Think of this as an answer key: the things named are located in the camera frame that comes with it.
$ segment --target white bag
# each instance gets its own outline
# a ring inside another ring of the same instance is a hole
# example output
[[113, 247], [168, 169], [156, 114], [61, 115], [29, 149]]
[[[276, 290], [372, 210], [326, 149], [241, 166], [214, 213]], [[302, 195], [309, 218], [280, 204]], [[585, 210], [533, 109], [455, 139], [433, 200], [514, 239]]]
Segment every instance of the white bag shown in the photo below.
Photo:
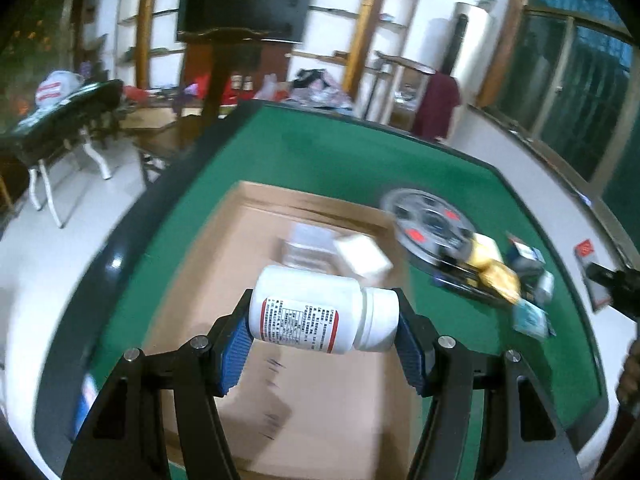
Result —
[[47, 108], [59, 103], [69, 94], [78, 90], [84, 83], [84, 77], [66, 70], [55, 70], [38, 86], [36, 106]]

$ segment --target white pill bottle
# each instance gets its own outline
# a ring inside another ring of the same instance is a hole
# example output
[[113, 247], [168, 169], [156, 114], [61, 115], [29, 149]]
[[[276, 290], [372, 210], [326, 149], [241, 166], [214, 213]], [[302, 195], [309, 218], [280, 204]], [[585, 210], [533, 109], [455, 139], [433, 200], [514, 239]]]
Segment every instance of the white pill bottle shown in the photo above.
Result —
[[265, 267], [249, 307], [249, 329], [262, 341], [344, 354], [385, 352], [396, 338], [398, 295], [357, 280], [289, 267]]

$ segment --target television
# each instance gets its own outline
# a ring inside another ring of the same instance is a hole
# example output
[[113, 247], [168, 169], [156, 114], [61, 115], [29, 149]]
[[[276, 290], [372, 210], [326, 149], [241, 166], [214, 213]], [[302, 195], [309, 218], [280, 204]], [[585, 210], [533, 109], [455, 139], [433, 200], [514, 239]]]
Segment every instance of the television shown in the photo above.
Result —
[[176, 36], [241, 27], [266, 32], [266, 40], [301, 43], [310, 1], [180, 0]]

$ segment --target maroon garment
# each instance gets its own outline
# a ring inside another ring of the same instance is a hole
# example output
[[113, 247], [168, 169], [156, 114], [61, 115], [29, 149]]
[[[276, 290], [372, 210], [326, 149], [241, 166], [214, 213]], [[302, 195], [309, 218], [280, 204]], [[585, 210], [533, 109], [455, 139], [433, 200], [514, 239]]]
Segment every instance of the maroon garment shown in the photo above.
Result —
[[415, 113], [412, 135], [424, 140], [445, 139], [453, 108], [460, 104], [458, 82], [450, 75], [436, 72], [427, 83], [422, 102]]

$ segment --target yellow object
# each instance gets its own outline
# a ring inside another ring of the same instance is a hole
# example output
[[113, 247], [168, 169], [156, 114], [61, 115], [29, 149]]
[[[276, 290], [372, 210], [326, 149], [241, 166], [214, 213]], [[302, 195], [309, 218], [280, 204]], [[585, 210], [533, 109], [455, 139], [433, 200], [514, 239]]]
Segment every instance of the yellow object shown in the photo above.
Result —
[[498, 249], [498, 245], [493, 238], [474, 233], [471, 241], [473, 247], [471, 249], [471, 256], [469, 256], [469, 259], [466, 261], [467, 265], [475, 267], [476, 269], [485, 269], [492, 262], [503, 263], [500, 249]]
[[520, 280], [516, 273], [500, 262], [492, 262], [480, 273], [480, 280], [496, 290], [510, 303], [518, 303], [520, 299]]

